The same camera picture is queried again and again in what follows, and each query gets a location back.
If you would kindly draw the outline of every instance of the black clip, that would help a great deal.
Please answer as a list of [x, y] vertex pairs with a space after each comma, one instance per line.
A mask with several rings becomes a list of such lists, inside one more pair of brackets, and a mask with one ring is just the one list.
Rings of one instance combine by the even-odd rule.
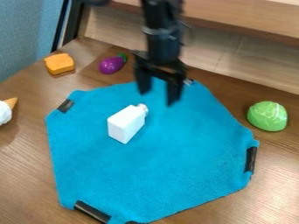
[[77, 200], [76, 204], [74, 205], [74, 208], [102, 223], [108, 223], [108, 221], [111, 218], [109, 215], [95, 209], [94, 207], [85, 204], [83, 201], [80, 200]]
[[246, 161], [245, 172], [252, 172], [254, 174], [256, 153], [257, 153], [256, 147], [251, 147], [247, 149], [247, 161]]
[[74, 101], [66, 99], [63, 103], [60, 104], [57, 110], [65, 114], [67, 110], [69, 110], [73, 105], [74, 105]]

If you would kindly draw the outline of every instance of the plastic toy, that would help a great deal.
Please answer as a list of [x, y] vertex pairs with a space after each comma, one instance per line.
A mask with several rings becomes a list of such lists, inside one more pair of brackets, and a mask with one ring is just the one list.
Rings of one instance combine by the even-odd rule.
[[116, 57], [104, 59], [99, 64], [99, 70], [103, 74], [114, 74], [121, 70], [126, 62], [127, 55], [124, 53], [119, 53]]
[[50, 74], [62, 74], [74, 70], [74, 62], [68, 53], [54, 54], [45, 58], [45, 66]]
[[17, 98], [0, 101], [0, 126], [11, 120], [11, 111], [17, 104]]
[[278, 131], [286, 127], [288, 114], [286, 109], [277, 102], [261, 101], [248, 110], [247, 119], [259, 129]]

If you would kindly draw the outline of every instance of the bottle cap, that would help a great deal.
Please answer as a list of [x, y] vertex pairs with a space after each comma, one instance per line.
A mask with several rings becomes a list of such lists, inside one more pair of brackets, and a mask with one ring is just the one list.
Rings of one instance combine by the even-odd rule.
[[137, 107], [141, 108], [141, 109], [143, 109], [145, 111], [145, 116], [147, 116], [149, 114], [149, 109], [148, 109], [148, 107], [144, 103], [139, 103], [137, 105]]

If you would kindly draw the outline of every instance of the teal cloth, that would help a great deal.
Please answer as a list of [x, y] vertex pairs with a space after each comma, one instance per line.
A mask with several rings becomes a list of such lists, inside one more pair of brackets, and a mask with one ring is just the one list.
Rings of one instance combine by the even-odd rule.
[[[111, 215], [110, 224], [152, 222], [244, 188], [246, 152], [258, 146], [201, 84], [185, 86], [167, 107], [165, 83], [139, 95], [134, 82], [74, 91], [74, 105], [46, 118], [59, 202], [82, 200]], [[146, 124], [128, 144], [108, 136], [107, 118], [145, 103]]]

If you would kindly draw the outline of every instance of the toy eggplant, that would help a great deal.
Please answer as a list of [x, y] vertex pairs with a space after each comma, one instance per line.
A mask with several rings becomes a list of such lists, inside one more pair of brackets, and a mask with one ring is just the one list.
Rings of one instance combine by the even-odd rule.
[[103, 74], [114, 74], [121, 70], [126, 62], [127, 55], [124, 53], [119, 53], [116, 57], [104, 59], [99, 64], [99, 70]]

